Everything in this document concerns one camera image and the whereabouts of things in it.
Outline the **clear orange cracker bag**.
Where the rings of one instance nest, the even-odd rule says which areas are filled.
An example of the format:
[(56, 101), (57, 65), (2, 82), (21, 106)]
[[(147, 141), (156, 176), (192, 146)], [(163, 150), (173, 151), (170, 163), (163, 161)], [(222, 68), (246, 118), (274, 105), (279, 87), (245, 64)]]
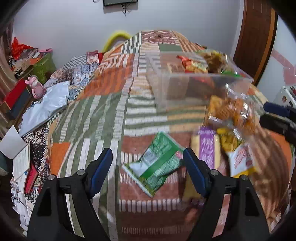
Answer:
[(224, 98), (216, 95), (210, 97), (204, 125), (228, 128), (238, 138), (253, 135), (260, 116), (264, 114), (262, 103), (250, 95), (235, 91), (229, 84), (225, 85), (225, 90)]

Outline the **yellow white chips packet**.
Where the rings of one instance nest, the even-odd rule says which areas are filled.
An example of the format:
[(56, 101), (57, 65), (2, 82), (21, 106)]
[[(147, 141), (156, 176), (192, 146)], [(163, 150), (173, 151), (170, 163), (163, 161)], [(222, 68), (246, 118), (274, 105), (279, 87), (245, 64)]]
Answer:
[(222, 150), (229, 160), (230, 176), (238, 178), (255, 172), (255, 166), (249, 151), (249, 145), (228, 128), (217, 128)]

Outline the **purple wafer roll packet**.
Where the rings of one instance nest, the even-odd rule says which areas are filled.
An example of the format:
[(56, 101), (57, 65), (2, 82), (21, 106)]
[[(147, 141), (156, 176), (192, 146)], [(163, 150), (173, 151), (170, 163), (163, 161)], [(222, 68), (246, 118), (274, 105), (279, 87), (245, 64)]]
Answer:
[(205, 161), (210, 169), (217, 169), (220, 166), (220, 138), (214, 130), (201, 126), (192, 135), (190, 147), (199, 160)]

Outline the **green broad bean packet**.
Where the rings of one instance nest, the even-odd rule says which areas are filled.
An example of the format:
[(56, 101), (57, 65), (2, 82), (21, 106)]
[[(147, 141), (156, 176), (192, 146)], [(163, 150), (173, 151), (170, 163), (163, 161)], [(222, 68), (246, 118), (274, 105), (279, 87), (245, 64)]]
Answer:
[(146, 195), (153, 197), (182, 165), (183, 151), (170, 135), (159, 132), (138, 161), (123, 164), (122, 168)]

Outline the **clear bag brown snacks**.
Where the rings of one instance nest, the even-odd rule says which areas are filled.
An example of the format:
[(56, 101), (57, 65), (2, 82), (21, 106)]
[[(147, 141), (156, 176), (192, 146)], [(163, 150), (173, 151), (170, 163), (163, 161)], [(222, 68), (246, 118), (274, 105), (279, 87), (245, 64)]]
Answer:
[(203, 57), (208, 64), (208, 72), (239, 76), (238, 67), (226, 54), (216, 50), (202, 50), (197, 54)]

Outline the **brown wooden door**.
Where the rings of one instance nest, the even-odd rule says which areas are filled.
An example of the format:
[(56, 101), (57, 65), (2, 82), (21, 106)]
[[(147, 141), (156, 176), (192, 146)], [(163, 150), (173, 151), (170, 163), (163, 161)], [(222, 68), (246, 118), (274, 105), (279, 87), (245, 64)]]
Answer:
[(257, 86), (271, 56), (278, 15), (269, 1), (244, 1), (240, 35), (233, 60)]

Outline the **clear plastic storage bin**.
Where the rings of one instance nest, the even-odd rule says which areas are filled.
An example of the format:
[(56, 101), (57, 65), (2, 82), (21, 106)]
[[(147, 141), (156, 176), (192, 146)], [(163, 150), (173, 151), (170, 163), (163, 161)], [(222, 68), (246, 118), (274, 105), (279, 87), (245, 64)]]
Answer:
[(214, 73), (186, 73), (177, 55), (201, 61), (196, 52), (151, 52), (145, 55), (147, 80), (159, 110), (207, 105), (210, 97), (226, 96), (225, 85), (246, 94), (253, 79), (238, 67), (239, 76)]

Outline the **red orange snack packet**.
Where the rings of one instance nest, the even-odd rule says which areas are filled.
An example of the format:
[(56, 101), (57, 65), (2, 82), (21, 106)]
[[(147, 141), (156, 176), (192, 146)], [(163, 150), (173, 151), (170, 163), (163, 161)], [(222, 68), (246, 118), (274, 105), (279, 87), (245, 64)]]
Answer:
[(181, 60), (182, 66), (184, 67), (186, 73), (208, 73), (207, 65), (202, 63), (201, 61), (193, 60), (180, 55), (177, 55), (177, 58)]

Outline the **white pillow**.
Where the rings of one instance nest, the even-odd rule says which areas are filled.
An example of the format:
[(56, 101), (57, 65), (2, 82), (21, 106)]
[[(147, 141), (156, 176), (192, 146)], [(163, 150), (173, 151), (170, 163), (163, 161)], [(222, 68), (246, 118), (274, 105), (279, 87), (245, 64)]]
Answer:
[(20, 136), (24, 137), (47, 122), (68, 105), (70, 82), (65, 81), (47, 89), (42, 101), (36, 101), (22, 116)]

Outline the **pink plush toy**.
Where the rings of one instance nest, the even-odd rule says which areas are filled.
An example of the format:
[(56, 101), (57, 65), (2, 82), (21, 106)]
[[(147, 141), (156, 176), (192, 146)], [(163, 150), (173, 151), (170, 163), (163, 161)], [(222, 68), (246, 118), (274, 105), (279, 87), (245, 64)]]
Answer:
[(41, 99), (46, 93), (46, 89), (36, 75), (29, 76), (28, 79), (25, 80), (25, 84), (29, 85), (31, 88), (34, 99)]

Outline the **red flat box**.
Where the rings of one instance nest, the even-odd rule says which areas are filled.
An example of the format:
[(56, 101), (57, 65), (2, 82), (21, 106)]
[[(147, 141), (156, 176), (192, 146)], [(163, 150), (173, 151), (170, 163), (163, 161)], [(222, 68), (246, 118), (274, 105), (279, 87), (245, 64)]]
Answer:
[(20, 79), (15, 87), (5, 96), (1, 104), (1, 109), (4, 110), (4, 112), (11, 110), (26, 87), (25, 79)]

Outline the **green storage box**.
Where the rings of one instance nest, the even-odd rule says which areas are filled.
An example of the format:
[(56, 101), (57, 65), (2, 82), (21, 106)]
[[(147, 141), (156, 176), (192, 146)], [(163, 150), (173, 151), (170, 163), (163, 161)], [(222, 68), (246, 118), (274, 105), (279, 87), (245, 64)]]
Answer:
[(31, 75), (35, 75), (41, 84), (45, 84), (50, 79), (51, 75), (57, 70), (52, 55), (52, 53), (47, 53), (35, 65), (33, 65)]

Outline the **red plastic bag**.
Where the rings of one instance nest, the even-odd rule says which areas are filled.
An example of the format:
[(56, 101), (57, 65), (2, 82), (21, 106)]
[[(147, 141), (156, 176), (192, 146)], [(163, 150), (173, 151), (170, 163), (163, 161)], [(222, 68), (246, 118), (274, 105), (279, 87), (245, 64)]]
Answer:
[(19, 44), (18, 39), (16, 37), (13, 38), (11, 45), (11, 56), (15, 60), (27, 59), (34, 50), (34, 47), (25, 44)]

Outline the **yellow curved chair back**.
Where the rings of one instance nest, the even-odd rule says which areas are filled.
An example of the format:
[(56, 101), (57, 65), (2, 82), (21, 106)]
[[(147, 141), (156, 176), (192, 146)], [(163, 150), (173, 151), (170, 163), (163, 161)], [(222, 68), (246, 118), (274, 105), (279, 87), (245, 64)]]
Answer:
[(118, 39), (125, 39), (125, 40), (128, 40), (130, 39), (132, 36), (126, 32), (126, 31), (115, 31), (114, 33), (112, 33), (110, 35), (110, 37), (108, 38), (108, 40), (106, 41), (106, 43), (104, 44), (104, 47), (102, 49), (102, 52), (107, 52), (109, 51), (113, 44), (118, 40)]

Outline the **small wall monitor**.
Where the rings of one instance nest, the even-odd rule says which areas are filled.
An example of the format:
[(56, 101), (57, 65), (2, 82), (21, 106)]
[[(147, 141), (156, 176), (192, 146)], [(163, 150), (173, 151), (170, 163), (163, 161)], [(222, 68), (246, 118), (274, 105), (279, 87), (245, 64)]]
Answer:
[(117, 4), (133, 4), (137, 3), (138, 0), (103, 0), (104, 6), (113, 6)]

